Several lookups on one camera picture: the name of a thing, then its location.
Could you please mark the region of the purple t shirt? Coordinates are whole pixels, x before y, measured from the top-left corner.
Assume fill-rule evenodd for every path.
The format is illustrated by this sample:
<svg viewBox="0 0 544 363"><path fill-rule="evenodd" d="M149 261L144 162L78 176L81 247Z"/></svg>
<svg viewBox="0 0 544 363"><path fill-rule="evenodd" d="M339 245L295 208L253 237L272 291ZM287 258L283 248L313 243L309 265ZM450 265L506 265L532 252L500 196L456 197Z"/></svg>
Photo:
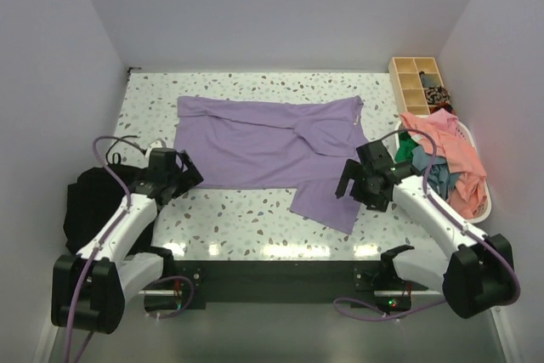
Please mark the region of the purple t shirt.
<svg viewBox="0 0 544 363"><path fill-rule="evenodd" d="M174 147L187 151L202 188L293 189L293 213L351 234L360 204L335 190L367 142L363 106L358 96L324 104L181 96Z"/></svg>

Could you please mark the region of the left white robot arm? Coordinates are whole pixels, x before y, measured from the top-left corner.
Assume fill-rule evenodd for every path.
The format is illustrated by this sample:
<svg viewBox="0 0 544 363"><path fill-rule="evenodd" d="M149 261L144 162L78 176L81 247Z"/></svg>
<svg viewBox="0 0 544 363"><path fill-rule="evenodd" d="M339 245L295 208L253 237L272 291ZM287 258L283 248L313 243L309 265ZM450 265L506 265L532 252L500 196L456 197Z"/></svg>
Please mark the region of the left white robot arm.
<svg viewBox="0 0 544 363"><path fill-rule="evenodd" d="M149 247L129 251L173 199L199 185L203 177L183 150L154 148L144 176L126 188L120 205L99 233L53 268L51 321L55 326L110 334L126 304L148 286L167 288L183 281L173 253Z"/></svg>

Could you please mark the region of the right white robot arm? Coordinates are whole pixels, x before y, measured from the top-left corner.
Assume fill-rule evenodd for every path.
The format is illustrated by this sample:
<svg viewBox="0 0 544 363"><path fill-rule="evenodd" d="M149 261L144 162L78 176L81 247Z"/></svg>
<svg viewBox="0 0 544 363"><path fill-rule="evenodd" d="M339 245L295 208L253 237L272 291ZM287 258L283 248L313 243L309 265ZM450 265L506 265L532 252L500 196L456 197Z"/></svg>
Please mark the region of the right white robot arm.
<svg viewBox="0 0 544 363"><path fill-rule="evenodd" d="M362 145L356 153L357 160L345 162L336 197L351 196L379 212L391 203L401 207L443 253L432 260L410 244L384 252L377 271L368 276L372 290L415 282L440 292L464 319L519 299L513 250L503 235L488 235L457 214L411 163L394 162L383 142Z"/></svg>

